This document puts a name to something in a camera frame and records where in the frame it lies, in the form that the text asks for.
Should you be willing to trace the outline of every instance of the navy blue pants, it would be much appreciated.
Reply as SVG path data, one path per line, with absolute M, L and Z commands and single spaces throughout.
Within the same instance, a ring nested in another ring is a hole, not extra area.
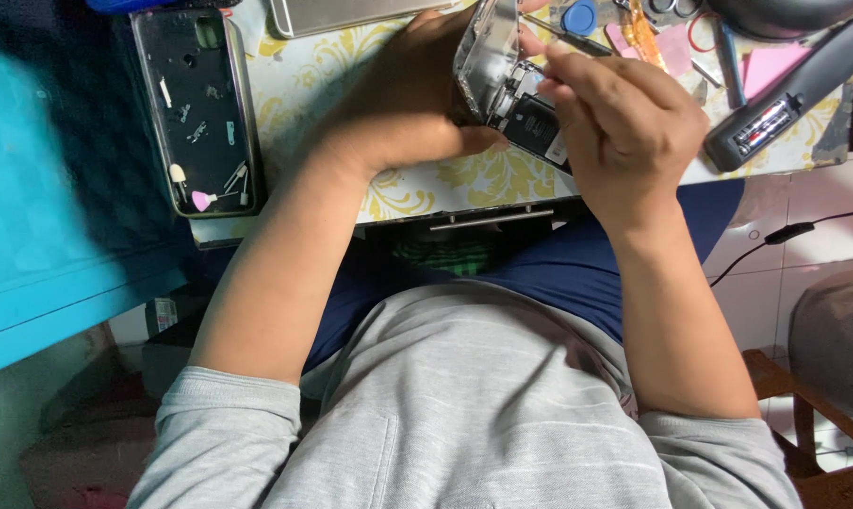
M 700 263 L 706 260 L 738 208 L 743 180 L 684 186 L 684 211 Z M 358 324 L 383 299 L 410 288 L 455 278 L 353 239 L 332 284 L 304 372 L 342 349 Z M 472 279 L 498 284 L 579 316 L 621 342 L 621 278 L 606 232 L 595 218 L 572 221 L 499 269 Z

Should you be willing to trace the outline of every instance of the red rubber band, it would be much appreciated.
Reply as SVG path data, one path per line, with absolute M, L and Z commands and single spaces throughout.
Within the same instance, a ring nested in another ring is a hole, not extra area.
M 703 48 L 701 48 L 700 46 L 698 46 L 696 42 L 694 42 L 694 41 L 693 41 L 693 27 L 695 27 L 695 26 L 697 25 L 697 22 L 698 22 L 698 21 L 700 21 L 700 20 L 701 20 L 701 18 L 709 17 L 709 16 L 718 16 L 718 15 L 716 15 L 716 14 L 715 14 L 714 12 L 712 12 L 712 11 L 702 13 L 701 15 L 699 15 L 699 16 L 697 16 L 697 17 L 693 18 L 693 21 L 691 22 L 691 26 L 690 26 L 690 27 L 688 27 L 688 29 L 687 29 L 687 40 L 691 42 L 691 47 L 692 47 L 695 51 L 697 51 L 697 52 L 701 52 L 701 53 L 708 53 L 708 52 L 712 52 L 712 51 L 713 51 L 714 49 L 716 49 L 716 47 L 719 45 L 719 44 L 716 42 L 716 43 L 713 45 L 713 47 L 712 47 L 712 48 L 709 48 L 708 50 L 704 50 Z

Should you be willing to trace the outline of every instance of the yellow floral tablecloth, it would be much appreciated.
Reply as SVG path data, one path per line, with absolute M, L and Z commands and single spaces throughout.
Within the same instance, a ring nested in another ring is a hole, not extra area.
M 473 1 L 466 0 L 463 5 L 470 5 Z M 538 17 L 557 21 L 558 11 L 562 9 L 555 7 L 556 3 L 553 2 L 551 9 L 546 7 L 540 11 Z M 713 26 L 706 21 L 702 20 L 696 29 L 695 39 L 701 45 L 706 45 L 713 38 Z M 246 56 L 264 164 L 275 168 L 284 164 L 304 133 L 353 83 L 362 64 L 406 22 L 407 19 L 391 20 L 289 41 L 264 35 L 256 48 L 257 54 Z M 545 30 L 532 29 L 541 40 L 550 40 L 550 34 Z M 604 40 L 601 28 L 593 38 Z M 737 44 L 738 54 L 763 45 L 742 38 Z M 711 74 L 722 76 L 716 52 L 694 53 L 693 56 Z M 543 64 L 542 56 L 532 60 Z M 688 90 L 693 90 L 701 79 L 693 71 L 678 78 Z M 787 173 L 840 163 L 846 158 L 846 127 L 851 107 L 851 98 L 846 97 L 848 94 L 843 88 L 834 91 L 803 121 L 797 122 L 779 141 L 743 168 L 730 174 L 720 174 L 702 155 L 693 161 L 681 182 L 692 184 Z M 713 125 L 724 120 L 730 114 L 725 90 L 715 90 L 710 86 L 704 110 Z M 844 132 L 836 133 L 838 140 L 828 140 L 829 146 L 818 147 L 821 141 L 825 141 L 824 135 L 830 124 L 839 122 L 843 123 Z M 572 165 L 579 164 L 576 159 L 572 154 Z M 370 183 L 357 221 L 367 224 L 437 212 L 535 203 L 577 194 L 579 191 L 567 174 L 512 148 L 503 153 L 487 152 L 384 171 Z M 203 245 L 243 237 L 253 220 L 252 217 L 192 220 L 191 227 L 195 239 Z

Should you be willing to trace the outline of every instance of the paper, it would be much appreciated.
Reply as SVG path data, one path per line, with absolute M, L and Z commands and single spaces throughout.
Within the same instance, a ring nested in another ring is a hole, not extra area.
M 618 25 L 606 25 L 606 34 L 612 42 L 612 47 L 624 58 L 640 60 L 636 49 L 632 48 Z M 687 30 L 684 25 L 675 25 L 656 36 L 656 45 L 665 60 L 665 67 L 673 78 L 677 78 L 692 69 L 691 45 L 687 41 Z
M 809 52 L 809 48 L 796 43 L 783 48 L 753 50 L 741 66 L 744 95 L 747 99 L 753 99 L 804 60 Z

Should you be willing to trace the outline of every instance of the phone battery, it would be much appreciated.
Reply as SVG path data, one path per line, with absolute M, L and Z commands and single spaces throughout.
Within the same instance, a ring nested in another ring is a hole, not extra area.
M 558 131 L 555 111 L 549 106 L 524 94 L 507 120 L 502 132 L 508 140 L 535 156 L 544 156 L 558 165 L 565 164 L 568 158 L 565 143 Z

